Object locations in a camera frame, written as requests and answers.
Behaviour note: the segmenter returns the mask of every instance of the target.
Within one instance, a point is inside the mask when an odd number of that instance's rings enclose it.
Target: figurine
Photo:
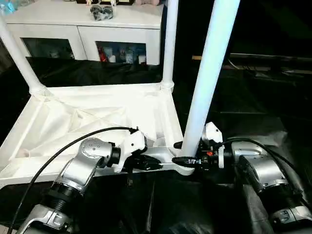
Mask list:
[[[159,0],[136,0],[136,4],[152,4],[154,6],[157,6],[159,4]]]

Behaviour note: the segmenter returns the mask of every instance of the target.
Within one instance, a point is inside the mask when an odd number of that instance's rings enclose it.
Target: cabinet glass door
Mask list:
[[[29,54],[37,58],[74,59],[67,39],[22,38]]]
[[[102,62],[146,64],[146,44],[96,41]]]

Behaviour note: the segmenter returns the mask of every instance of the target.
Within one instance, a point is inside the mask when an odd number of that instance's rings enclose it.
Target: dark background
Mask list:
[[[199,68],[199,61],[192,60],[192,56],[202,53],[212,5],[210,0],[196,3],[180,0],[173,97],[183,132]],[[285,155],[309,179],[312,178],[311,75],[286,74],[282,67],[310,70],[310,61],[297,57],[312,58],[311,9],[310,2],[301,0],[242,0],[207,117],[207,121],[213,121],[225,137],[288,132],[283,144]],[[231,53],[293,58],[232,58]],[[228,58],[245,69],[232,68]],[[148,68],[93,61],[29,60],[38,78],[48,87],[160,82],[162,74],[162,66]],[[267,70],[258,71],[257,67]],[[3,141],[30,96],[15,66],[0,79],[1,104],[5,110],[0,115],[0,139]],[[252,211],[260,209],[261,204],[251,200],[254,204],[251,209],[246,202],[250,202],[246,199],[250,196],[216,185],[233,182],[220,178],[209,175],[205,179],[197,174],[183,177],[174,172],[148,173],[138,175],[133,188],[126,186],[125,175],[97,178],[90,186],[85,202],[80,204],[82,212],[78,219],[86,233],[129,233],[125,230],[142,233],[154,186],[153,233],[185,233],[185,229],[186,233],[196,233],[194,230],[208,233],[211,225],[215,225],[219,233],[263,233],[267,230],[265,225],[255,228],[256,224],[265,221],[265,216],[254,219],[251,215]],[[39,183],[32,190],[19,224],[40,201],[42,188],[49,186],[49,183]],[[7,225],[10,221],[24,189],[25,185],[14,185],[0,191],[2,224]]]

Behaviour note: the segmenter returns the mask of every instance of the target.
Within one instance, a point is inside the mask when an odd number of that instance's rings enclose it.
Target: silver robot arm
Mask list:
[[[140,131],[130,134],[119,147],[97,138],[85,139],[77,155],[65,165],[42,203],[32,209],[17,234],[72,233],[74,206],[88,188],[96,168],[108,166],[119,173],[132,153],[140,154],[146,149],[146,140]]]
[[[258,194],[275,230],[312,225],[312,214],[303,204],[276,161],[249,142],[234,142],[232,153],[245,178]]]

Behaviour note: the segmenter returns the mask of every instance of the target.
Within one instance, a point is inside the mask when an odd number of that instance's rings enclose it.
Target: red component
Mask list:
[[[107,62],[107,58],[105,56],[105,53],[102,50],[102,47],[98,47],[98,55],[99,55],[99,60],[101,62]]]

